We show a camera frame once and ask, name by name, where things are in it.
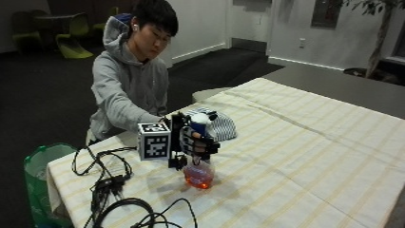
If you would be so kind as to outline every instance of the green trash can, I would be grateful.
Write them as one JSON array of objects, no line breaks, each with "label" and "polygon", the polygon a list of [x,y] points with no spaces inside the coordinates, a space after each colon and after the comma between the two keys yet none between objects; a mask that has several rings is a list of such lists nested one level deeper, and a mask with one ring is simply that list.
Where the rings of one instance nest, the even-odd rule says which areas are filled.
[{"label": "green trash can", "polygon": [[65,143],[54,143],[40,146],[24,160],[28,200],[37,228],[73,227],[68,219],[58,218],[52,214],[46,186],[46,164],[76,150],[73,146]]}]

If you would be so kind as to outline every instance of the white tablecloth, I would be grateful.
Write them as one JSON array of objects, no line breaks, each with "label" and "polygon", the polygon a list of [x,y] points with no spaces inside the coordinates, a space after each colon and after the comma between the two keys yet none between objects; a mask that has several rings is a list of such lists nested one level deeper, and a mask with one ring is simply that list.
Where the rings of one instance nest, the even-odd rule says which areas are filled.
[{"label": "white tablecloth", "polygon": [[[212,156],[213,187],[189,187],[166,161],[140,161],[137,151],[120,152],[134,170],[124,198],[141,198],[156,212],[188,199],[198,227],[403,227],[403,120],[266,79],[182,111],[198,106],[228,115],[238,131]],[[136,145],[136,135],[125,132],[90,148],[98,152]],[[54,208],[65,206],[74,226],[84,227],[100,169],[77,177],[72,158],[48,165],[50,201]],[[85,151],[77,161],[81,169],[89,165]],[[108,164],[120,167],[117,161]],[[142,216],[142,209],[128,206],[108,216],[104,227],[129,227]],[[193,225],[184,203],[165,216],[182,227]]]}]

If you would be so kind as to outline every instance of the white wall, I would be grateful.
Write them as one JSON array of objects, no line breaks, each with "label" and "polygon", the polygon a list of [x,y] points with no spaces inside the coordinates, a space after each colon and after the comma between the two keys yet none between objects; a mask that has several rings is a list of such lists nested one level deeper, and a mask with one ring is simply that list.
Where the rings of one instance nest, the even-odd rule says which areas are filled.
[{"label": "white wall", "polygon": [[170,41],[173,64],[226,47],[226,0],[168,0],[178,18]]},{"label": "white wall", "polygon": [[0,8],[0,53],[14,51],[12,14],[20,10],[45,10],[49,12],[46,0],[12,0],[1,4]]},{"label": "white wall", "polygon": [[269,1],[230,0],[229,5],[230,37],[266,42],[269,34]]},{"label": "white wall", "polygon": [[[310,28],[315,0],[273,0],[269,62],[289,61],[334,67],[366,67],[382,13],[362,15],[362,9],[341,8],[335,29]],[[298,39],[306,46],[298,47]]]}]

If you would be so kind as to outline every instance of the black hair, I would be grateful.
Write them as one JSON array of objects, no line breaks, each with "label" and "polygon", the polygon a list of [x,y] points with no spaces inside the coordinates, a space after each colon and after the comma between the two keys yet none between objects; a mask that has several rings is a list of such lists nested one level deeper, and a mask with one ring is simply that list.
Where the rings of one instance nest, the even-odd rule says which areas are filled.
[{"label": "black hair", "polygon": [[140,29],[144,25],[152,24],[170,36],[176,35],[178,30],[177,15],[165,0],[138,0],[133,7],[132,16],[137,17]]}]

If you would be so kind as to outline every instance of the black cable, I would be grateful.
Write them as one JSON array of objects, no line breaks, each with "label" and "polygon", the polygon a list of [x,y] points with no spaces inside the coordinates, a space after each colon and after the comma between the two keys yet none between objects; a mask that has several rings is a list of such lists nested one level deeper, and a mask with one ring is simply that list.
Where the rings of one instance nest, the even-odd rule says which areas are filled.
[{"label": "black cable", "polygon": [[[130,205],[130,204],[140,206],[148,212],[148,215],[141,219],[141,221],[137,222],[133,226],[130,226],[132,228],[138,228],[138,227],[145,227],[145,226],[152,228],[154,224],[165,224],[165,227],[168,227],[168,225],[181,227],[178,224],[166,220],[164,213],[166,212],[166,210],[169,210],[169,208],[180,200],[184,200],[189,206],[189,211],[190,211],[192,218],[193,218],[194,228],[197,228],[197,221],[196,221],[194,213],[190,208],[190,203],[184,198],[180,198],[176,201],[173,201],[172,204],[164,209],[164,211],[161,213],[154,213],[152,206],[148,204],[148,202],[145,202],[142,199],[138,199],[138,198],[121,199],[121,200],[116,201],[110,206],[105,207],[109,194],[113,193],[116,195],[121,191],[121,186],[124,185],[125,180],[128,180],[132,176],[132,167],[130,167],[129,163],[125,161],[124,158],[117,156],[114,154],[114,152],[124,151],[124,150],[133,150],[137,148],[136,147],[122,147],[122,148],[117,148],[113,150],[101,151],[97,153],[96,156],[93,155],[89,147],[85,147],[85,149],[93,158],[93,162],[89,164],[88,168],[82,172],[78,172],[77,167],[76,167],[76,160],[77,160],[77,155],[78,155],[80,150],[77,150],[76,154],[74,154],[74,159],[72,162],[73,173],[77,176],[84,176],[96,164],[98,164],[101,167],[100,178],[89,189],[89,191],[92,192],[90,216],[88,217],[85,227],[88,227],[89,222],[93,221],[93,227],[102,228],[101,227],[102,220],[105,219],[106,215],[112,212],[112,210],[114,210],[117,207],[120,207],[122,205]],[[125,168],[125,176],[122,176],[122,175],[113,176],[112,175],[110,171],[108,170],[104,163],[101,162],[101,158],[106,155],[116,156],[122,161],[124,168]],[[108,173],[109,178],[102,180],[105,173]],[[162,218],[164,221],[156,221],[156,218]]]},{"label": "black cable", "polygon": [[[186,199],[184,199],[184,198],[178,198],[176,201],[173,201],[172,204],[164,209],[164,211],[162,211],[161,213],[156,213],[156,214],[157,214],[158,216],[164,217],[164,213],[172,208],[172,206],[173,206],[180,200],[185,201],[186,204],[188,204],[188,206],[189,206],[189,212],[190,212],[192,219],[193,219],[193,227],[197,228],[197,226],[198,226],[198,225],[197,225],[197,219],[196,219],[194,213],[193,213],[193,211],[192,211],[190,202],[189,202]],[[148,222],[146,222],[145,224],[141,224],[141,223],[142,223],[142,221],[144,221],[148,217],[150,217],[150,216],[152,216],[152,215],[146,215],[146,216],[142,218],[142,220],[141,220],[136,225],[133,225],[130,228],[138,228],[138,227],[146,226],[146,225],[148,225]],[[166,224],[170,224],[170,225],[174,225],[174,226],[177,226],[177,227],[181,227],[180,225],[174,224],[173,222],[166,221],[166,220],[165,220],[165,217],[164,217],[164,222],[161,222],[161,221],[154,221],[153,224],[165,223],[165,222],[166,222]]]},{"label": "black cable", "polygon": [[[112,212],[112,210],[114,210],[117,207],[122,206],[122,205],[136,205],[140,206],[149,214],[153,214],[153,209],[152,206],[149,205],[149,203],[146,201],[144,201],[142,199],[138,198],[128,198],[128,199],[121,199],[117,202],[114,202],[106,209],[105,211],[100,214],[100,216],[97,217],[94,223],[93,223],[93,228],[102,228],[101,227],[101,223],[104,218],[106,217],[106,215]],[[153,227],[154,224],[154,217],[150,217],[149,219],[149,227]]]},{"label": "black cable", "polygon": [[[124,158],[121,158],[120,156],[117,156],[114,154],[114,152],[118,151],[125,151],[125,150],[136,150],[136,147],[122,147],[122,148],[117,148],[113,150],[106,150],[106,151],[101,151],[97,153],[97,155],[94,155],[89,149],[89,147],[85,147],[93,161],[89,164],[88,168],[82,171],[78,172],[77,171],[77,156],[81,150],[76,151],[74,154],[74,158],[72,161],[72,171],[77,176],[84,176],[85,174],[89,173],[89,170],[92,169],[92,167],[98,164],[101,167],[101,174],[100,174],[100,178],[96,181],[94,185],[90,187],[89,191],[92,193],[92,199],[90,199],[90,215],[88,217],[88,221],[85,223],[85,227],[88,227],[89,222],[90,221],[96,221],[100,217],[100,215],[102,214],[102,212],[105,211],[105,206],[106,206],[106,202],[108,202],[108,197],[109,194],[113,193],[114,195],[118,194],[118,192],[121,191],[121,186],[124,185],[124,182],[130,178],[133,172],[132,172],[132,167],[130,164],[125,161]],[[124,163],[124,169],[125,169],[125,175],[118,175],[118,176],[113,176],[113,174],[110,173],[109,169],[105,167],[104,163],[101,162],[101,158],[106,155],[112,155],[116,158],[118,158],[121,160],[121,162]]]}]

